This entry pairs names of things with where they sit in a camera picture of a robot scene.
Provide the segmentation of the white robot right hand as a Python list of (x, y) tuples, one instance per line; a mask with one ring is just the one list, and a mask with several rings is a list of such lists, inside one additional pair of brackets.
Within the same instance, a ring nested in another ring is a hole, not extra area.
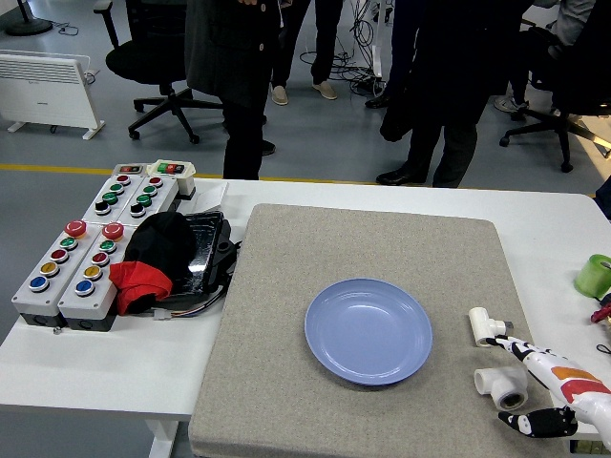
[(486, 340), (513, 354), (528, 372), (562, 402), (561, 407), (526, 414), (501, 411), (497, 417), (510, 428), (531, 438), (574, 435), (578, 423), (596, 428), (604, 445), (610, 447), (610, 389), (578, 364), (515, 337), (499, 335)]

